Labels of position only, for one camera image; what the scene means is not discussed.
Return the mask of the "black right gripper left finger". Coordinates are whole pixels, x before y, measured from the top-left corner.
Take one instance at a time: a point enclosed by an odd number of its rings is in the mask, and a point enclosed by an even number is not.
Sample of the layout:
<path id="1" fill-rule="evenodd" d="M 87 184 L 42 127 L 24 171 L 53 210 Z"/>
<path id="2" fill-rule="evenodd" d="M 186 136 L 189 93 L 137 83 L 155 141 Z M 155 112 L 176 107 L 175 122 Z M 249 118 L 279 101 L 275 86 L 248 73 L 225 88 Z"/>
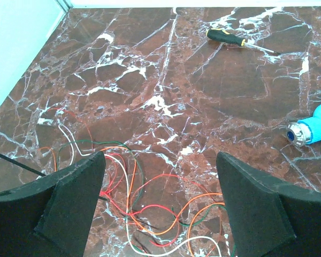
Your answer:
<path id="1" fill-rule="evenodd" d="M 102 152 L 0 193 L 0 256 L 83 256 L 105 173 Z"/>

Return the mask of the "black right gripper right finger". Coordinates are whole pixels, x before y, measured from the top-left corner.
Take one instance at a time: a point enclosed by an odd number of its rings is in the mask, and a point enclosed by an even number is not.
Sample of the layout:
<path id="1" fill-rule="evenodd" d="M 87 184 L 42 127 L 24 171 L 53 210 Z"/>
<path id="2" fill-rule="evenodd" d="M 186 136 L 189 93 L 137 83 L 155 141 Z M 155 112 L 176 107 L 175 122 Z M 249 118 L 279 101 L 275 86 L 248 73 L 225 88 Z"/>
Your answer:
<path id="1" fill-rule="evenodd" d="M 321 193 L 228 153 L 216 166 L 239 256 L 321 256 Z"/>

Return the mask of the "black zip tie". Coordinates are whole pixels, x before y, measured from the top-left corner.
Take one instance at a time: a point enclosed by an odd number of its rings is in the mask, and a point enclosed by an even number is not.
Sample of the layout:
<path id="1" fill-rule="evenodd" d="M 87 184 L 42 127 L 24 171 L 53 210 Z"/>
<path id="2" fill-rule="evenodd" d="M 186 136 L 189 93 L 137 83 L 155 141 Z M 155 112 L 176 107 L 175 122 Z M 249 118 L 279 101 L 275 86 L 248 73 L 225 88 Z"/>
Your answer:
<path id="1" fill-rule="evenodd" d="M 31 167 L 28 167 L 28 166 L 26 166 L 25 164 L 20 163 L 20 162 L 18 162 L 18 161 L 16 161 L 16 160 L 13 160 L 12 158 L 9 158 L 9 157 L 1 154 L 1 153 L 0 153 L 0 158 L 4 159 L 4 160 L 6 160 L 6 161 L 8 161 L 8 162 L 10 162 L 10 163 L 12 163 L 12 164 L 15 164 L 15 165 L 17 165 L 17 166 L 19 166 L 19 167 L 27 170 L 27 171 L 30 171 L 30 172 L 38 175 L 38 176 L 42 176 L 42 177 L 45 176 L 45 174 L 43 174 L 42 172 L 39 172 L 39 171 L 37 171 L 37 170 L 35 170 L 35 169 L 31 168 Z"/>

